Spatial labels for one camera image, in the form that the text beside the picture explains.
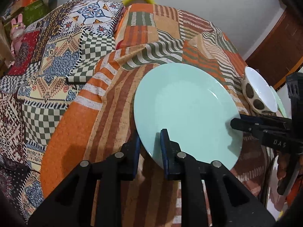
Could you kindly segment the person's right hand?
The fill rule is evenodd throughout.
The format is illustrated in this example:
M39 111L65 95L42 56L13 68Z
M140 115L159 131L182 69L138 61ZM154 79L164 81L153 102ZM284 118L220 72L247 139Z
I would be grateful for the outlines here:
M277 159L277 164L278 164L277 178L278 178L278 180L282 180L286 176L289 158L290 158L289 154L283 154L283 153L278 154L278 159Z

